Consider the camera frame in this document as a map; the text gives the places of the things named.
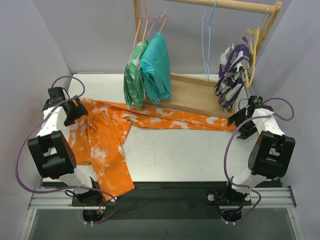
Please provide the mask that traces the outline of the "blue wire hanger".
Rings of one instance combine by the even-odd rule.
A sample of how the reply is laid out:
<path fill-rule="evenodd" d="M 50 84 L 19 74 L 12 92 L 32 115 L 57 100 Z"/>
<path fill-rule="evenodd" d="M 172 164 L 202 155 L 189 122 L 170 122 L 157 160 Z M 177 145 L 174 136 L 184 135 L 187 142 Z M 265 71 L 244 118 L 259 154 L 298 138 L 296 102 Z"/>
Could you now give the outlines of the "blue wire hanger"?
<path fill-rule="evenodd" d="M 203 67 L 204 67 L 204 75 L 205 80 L 209 82 L 210 80 L 210 53 L 211 53 L 211 29 L 212 29 L 212 21 L 213 15 L 215 13 L 217 1 L 213 1 L 213 7 L 210 14 L 210 17 L 206 16 L 205 11 L 202 12 L 202 19 L 201 19 L 201 52 L 202 52 L 202 60 L 203 60 Z M 207 39 L 207 50 L 205 50 L 205 26 L 208 32 L 208 39 Z"/>

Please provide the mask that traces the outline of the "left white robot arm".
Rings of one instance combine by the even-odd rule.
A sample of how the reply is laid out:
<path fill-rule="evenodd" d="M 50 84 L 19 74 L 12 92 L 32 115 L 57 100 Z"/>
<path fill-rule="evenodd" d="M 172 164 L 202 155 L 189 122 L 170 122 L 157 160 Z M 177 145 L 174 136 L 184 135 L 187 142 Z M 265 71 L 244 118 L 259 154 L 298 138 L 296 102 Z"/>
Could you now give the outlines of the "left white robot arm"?
<path fill-rule="evenodd" d="M 73 190 L 66 195 L 75 206 L 95 206 L 104 201 L 99 184 L 78 167 L 68 143 L 68 129 L 89 113 L 79 98 L 69 100 L 63 87 L 48 89 L 49 98 L 42 109 L 44 123 L 36 137 L 27 141 L 36 168 L 42 178 L 58 180 Z"/>

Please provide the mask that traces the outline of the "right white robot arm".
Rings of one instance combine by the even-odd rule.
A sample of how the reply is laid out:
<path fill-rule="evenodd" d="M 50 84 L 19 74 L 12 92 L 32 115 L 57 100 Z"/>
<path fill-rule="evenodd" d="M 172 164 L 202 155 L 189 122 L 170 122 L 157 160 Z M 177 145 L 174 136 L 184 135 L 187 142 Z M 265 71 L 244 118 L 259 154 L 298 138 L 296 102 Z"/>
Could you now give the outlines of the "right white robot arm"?
<path fill-rule="evenodd" d="M 296 141 L 280 129 L 279 117 L 261 96 L 252 95 L 246 107 L 227 119 L 229 126 L 236 126 L 232 138 L 246 140 L 254 134 L 258 134 L 258 138 L 249 154 L 247 167 L 238 175 L 226 174 L 224 189 L 206 192 L 209 206 L 248 205 L 250 193 L 257 185 L 286 174 Z"/>

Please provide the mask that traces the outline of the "orange tie-dye trousers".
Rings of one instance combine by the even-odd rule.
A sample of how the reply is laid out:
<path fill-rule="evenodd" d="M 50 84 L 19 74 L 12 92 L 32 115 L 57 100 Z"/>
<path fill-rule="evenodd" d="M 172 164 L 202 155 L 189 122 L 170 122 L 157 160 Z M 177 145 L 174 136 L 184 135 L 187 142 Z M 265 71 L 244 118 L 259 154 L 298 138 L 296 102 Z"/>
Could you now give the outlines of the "orange tie-dye trousers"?
<path fill-rule="evenodd" d="M 159 108 L 82 98 L 87 115 L 70 127 L 68 143 L 79 165 L 91 165 L 106 201 L 133 190 L 122 146 L 131 126 L 155 130 L 233 132 L 227 119 Z"/>

